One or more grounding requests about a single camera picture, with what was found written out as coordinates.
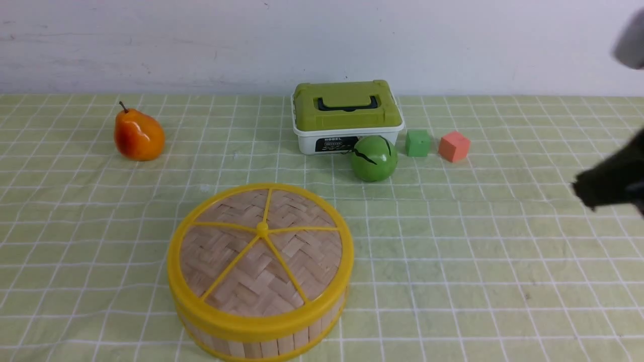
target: yellow plastic rim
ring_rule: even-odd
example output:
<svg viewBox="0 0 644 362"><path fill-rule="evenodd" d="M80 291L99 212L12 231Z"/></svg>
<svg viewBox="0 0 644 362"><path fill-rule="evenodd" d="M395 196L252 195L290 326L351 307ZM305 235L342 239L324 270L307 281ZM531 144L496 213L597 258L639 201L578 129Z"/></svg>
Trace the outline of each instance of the yellow plastic rim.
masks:
<svg viewBox="0 0 644 362"><path fill-rule="evenodd" d="M257 229L253 229L250 227L243 227L234 224L195 222L195 220L204 211L210 208L210 206L233 195L255 190L268 190L269 192L267 203L264 209L264 222L261 224L265 225L269 210L270 195L272 191L280 190L294 193L314 201L331 217L336 227L298 227L268 230L265 226L263 226L262 228L258 226ZM299 283L294 281L290 269L285 265L284 261L281 259L281 256L277 252L276 256L278 257L278 260L285 268L287 274L289 274L289 277L291 277L291 281L294 282L295 288L303 297L303 300L305 301L304 305L288 313L268 317L247 317L229 314L206 304L203 298L195 295L188 287L188 284L185 282L183 273L181 272L181 245L183 243L185 233L188 231L190 226L195 224L212 225L217 227L233 227L256 233L257 236L251 243L249 243L249 245L251 245L253 242L260 242L261 239L263 242L267 243L273 253L275 253L277 250L270 242L270 234L272 233L293 231L294 229L334 230L339 233L341 239L342 257L340 259L340 265L337 269L335 277L328 285L328 287L322 292L322 294L320 294L314 300L308 300L303 297L303 292L301 290L301 287L299 286ZM240 256L238 256L239 258L243 256L244 251L240 253ZM219 283L221 279L223 279L223 275L228 272L229 269L232 269L232 265L236 263L236 260L237 258L229 264L229 266L222 272L220 277L217 278L217 280L213 283L211 288L206 293L204 293L204 296L208 295L208 293L216 287L216 284ZM212 336L225 340L254 343L266 341L269 339L282 338L287 334L299 332L300 330L311 326L314 322L322 318L322 316L334 306L337 300L346 291L346 287L349 284L349 279L351 277L353 262L354 246L349 228L342 216L328 202L326 202L318 195L311 193L310 191L292 185L251 184L235 187L213 196L212 198L206 200L204 203L192 210L192 212L190 212L188 216L184 218L184 220L175 231L170 242L167 257L167 272L170 290L173 293L175 303L177 303L177 309L181 310L182 314L188 321Z"/></svg>
<svg viewBox="0 0 644 362"><path fill-rule="evenodd" d="M283 361L288 361L290 359L298 357L299 355L304 354L305 352L309 351L310 349L315 347L318 343L320 343L322 341L322 339L324 339L329 333L331 333L333 328L336 326L337 321L340 319L340 315L342 315L342 311L345 309L347 297L348 297L348 289L347 289L346 294L345 294L345 300L344 300L344 302L342 302L342 306L340 306L340 310L337 312L337 316L333 317L333 320L331 321L331 324L329 324L329 326L325 330L323 330L315 339L313 339L312 341L308 342L306 345L304 345L304 346L302 346L302 347L300 347L300 348L298 348L296 350L292 350L289 353L280 354L280 355L275 356L275 357L262 357L262 358L253 359L253 358L242 358L242 357L229 356L227 354L217 352L217 351L211 349L210 347L208 347L207 345L203 344L199 339L195 338L195 336L193 336L193 334L190 333L190 330L188 330L187 328L185 329L185 332L188 333L188 336L190 336L194 340L195 344L198 345L201 349L203 349L204 351L210 353L214 357L217 357L218 359L221 359L222 361L226 361L226 362L253 362L253 361L283 362Z"/></svg>

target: pear stem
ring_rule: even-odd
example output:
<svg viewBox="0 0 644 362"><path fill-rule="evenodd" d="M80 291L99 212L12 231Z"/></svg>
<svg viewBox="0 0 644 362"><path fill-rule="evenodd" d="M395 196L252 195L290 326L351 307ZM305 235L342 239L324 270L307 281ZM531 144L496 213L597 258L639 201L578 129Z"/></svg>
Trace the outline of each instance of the pear stem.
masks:
<svg viewBox="0 0 644 362"><path fill-rule="evenodd" d="M125 108L125 104L123 104L123 102L121 102L121 101L119 101L118 103L121 105L121 107L123 107L123 110L125 111L125 113L127 113L128 109Z"/></svg>

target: plastic storage box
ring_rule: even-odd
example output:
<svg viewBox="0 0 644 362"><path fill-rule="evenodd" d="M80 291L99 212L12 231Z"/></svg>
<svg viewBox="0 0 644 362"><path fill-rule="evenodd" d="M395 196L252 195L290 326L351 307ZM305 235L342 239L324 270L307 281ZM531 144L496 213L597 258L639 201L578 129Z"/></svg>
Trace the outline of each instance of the plastic storage box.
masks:
<svg viewBox="0 0 644 362"><path fill-rule="evenodd" d="M291 98L293 131L305 155L351 150L362 137L392 144L404 119L386 81L299 84Z"/></svg>

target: lid center knob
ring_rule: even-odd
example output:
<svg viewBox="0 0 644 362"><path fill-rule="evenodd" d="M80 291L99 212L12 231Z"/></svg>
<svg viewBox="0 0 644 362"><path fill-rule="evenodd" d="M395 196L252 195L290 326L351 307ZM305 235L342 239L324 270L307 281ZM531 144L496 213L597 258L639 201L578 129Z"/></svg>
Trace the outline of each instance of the lid center knob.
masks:
<svg viewBox="0 0 644 362"><path fill-rule="evenodd" d="M266 222L260 222L257 224L257 235L262 238L265 238L269 234L269 225Z"/></svg>

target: yellow lid spoke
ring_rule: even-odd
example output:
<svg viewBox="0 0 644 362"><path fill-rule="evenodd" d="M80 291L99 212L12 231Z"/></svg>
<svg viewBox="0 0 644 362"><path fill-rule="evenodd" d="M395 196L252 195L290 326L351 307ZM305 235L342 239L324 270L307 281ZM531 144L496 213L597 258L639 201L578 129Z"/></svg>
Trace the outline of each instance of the yellow lid spoke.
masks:
<svg viewBox="0 0 644 362"><path fill-rule="evenodd" d="M264 219L263 222L266 222L269 218L269 206L270 206L270 197L273 195L273 189L269 189L269 194L266 196L266 206L264 206Z"/></svg>
<svg viewBox="0 0 644 362"><path fill-rule="evenodd" d="M255 229L252 227L247 227L243 225L230 224L227 222L210 222L210 221L194 221L192 222L193 226L212 226L212 227L223 227L227 229L235 229L241 231L247 231L248 233L255 233Z"/></svg>
<svg viewBox="0 0 644 362"><path fill-rule="evenodd" d="M271 229L269 230L269 234L288 233L290 231L337 231L337 227L326 227L326 226L283 227L281 229Z"/></svg>
<svg viewBox="0 0 644 362"><path fill-rule="evenodd" d="M212 293L212 292L213 292L213 290L214 290L215 288L217 288L217 285L219 285L219 283L221 283L221 282L222 282L222 280L226 277L226 275L228 275L228 273L232 270L232 268L234 268L234 267L235 267L235 265L237 265L237 262L238 262L238 261L240 261L240 260L243 258L243 256L244 256L244 255L245 255L245 254L246 254L246 253L247 253L247 252L248 252L248 251L253 247L253 245L255 245L255 243L256 243L256 242L257 242L257 240L259 240L259 239L260 239L260 236L259 236L259 235L256 235L256 236L251 240L251 242L250 242L250 243L248 243L248 245L246 245L246 246L241 250L241 252L240 252L239 254L237 254L237 256L235 256L235 259L233 259L233 260L228 264L228 266L226 266L226 268L222 271L222 273L221 273L221 274L219 274L219 276L217 277L217 279L215 279L215 280L214 280L214 283L213 283L213 284L208 288L208 290L207 290L203 295L201 295L201 297L200 297L199 299L201 299L201 300L203 301L203 300L205 300L206 298L208 298L208 296L210 295L210 293Z"/></svg>
<svg viewBox="0 0 644 362"><path fill-rule="evenodd" d="M297 289L299 296L300 296L300 297L302 298L302 300L304 301L304 304L307 304L307 303L308 303L307 295L306 295L306 294L304 293L304 291L302 290L302 287L300 287L300 285L299 285L299 283L298 283L297 279L295 279L295 276L293 275L293 273L290 271L289 266L286 264L286 262L284 261L284 259L283 259L283 258L281 257L281 255L279 254L279 250L278 250L278 248L276 248L276 247L275 247L275 245L274 245L274 244L273 244L273 242L270 240L270 238L268 237L268 235L265 237L264 241L266 242L266 245L268 245L268 247L269 247L270 251L272 251L272 252L273 252L273 254L275 254L275 257L278 259L278 262L279 262L279 263L281 264L281 266L284 268L284 271L285 271L285 272L286 272L286 274L289 276L289 279L290 279L291 283L293 283L293 286L295 286L295 289Z"/></svg>

